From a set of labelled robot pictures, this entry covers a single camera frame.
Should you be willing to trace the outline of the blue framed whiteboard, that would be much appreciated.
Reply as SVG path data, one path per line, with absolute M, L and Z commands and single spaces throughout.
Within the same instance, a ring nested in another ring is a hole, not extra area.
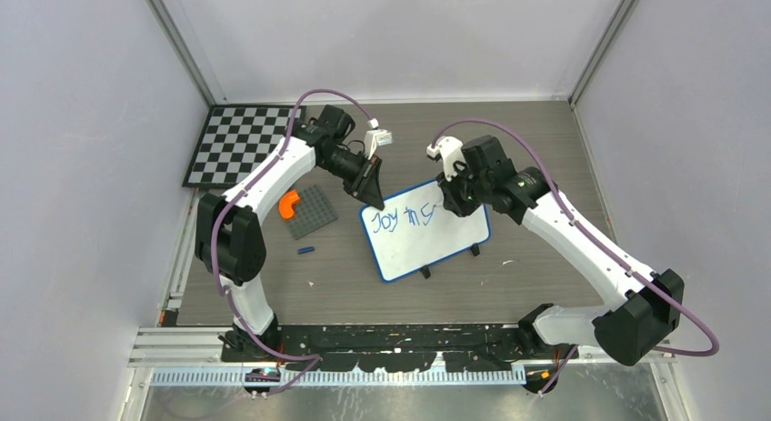
M 456 216 L 444 209 L 434 178 L 385 198 L 385 208 L 363 206 L 359 219 L 380 278 L 393 282 L 482 245 L 491 236 L 489 215 L 478 207 Z

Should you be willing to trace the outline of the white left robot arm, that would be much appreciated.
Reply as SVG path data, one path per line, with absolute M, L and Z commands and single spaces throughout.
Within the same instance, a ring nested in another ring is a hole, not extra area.
M 247 332 L 244 349 L 254 359 L 271 359 L 279 347 L 275 312 L 261 281 L 267 258 L 262 226 L 290 186 L 315 168 L 341 179 L 356 200 L 382 209 L 382 160 L 376 149 L 394 138 L 375 118 L 367 122 L 360 152 L 345 139 L 355 128 L 352 116 L 327 105 L 309 120 L 293 119 L 279 145 L 246 179 L 221 195 L 201 198 L 196 214 L 195 256 L 215 277 L 219 291 L 235 307 L 235 326 Z

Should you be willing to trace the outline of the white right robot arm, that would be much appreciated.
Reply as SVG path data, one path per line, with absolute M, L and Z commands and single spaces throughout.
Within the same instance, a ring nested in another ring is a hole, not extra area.
M 518 341 L 525 354 L 538 358 L 558 345 L 595 346 L 633 366 L 678 327 L 679 312 L 659 293 L 682 300 L 682 278 L 628 256 L 539 168 L 516 169 L 496 137 L 462 143 L 447 136 L 428 145 L 426 155 L 442 164 L 436 180 L 445 209 L 466 217 L 489 205 L 510 217 L 552 246 L 602 300 L 601 306 L 583 307 L 546 303 L 521 318 Z

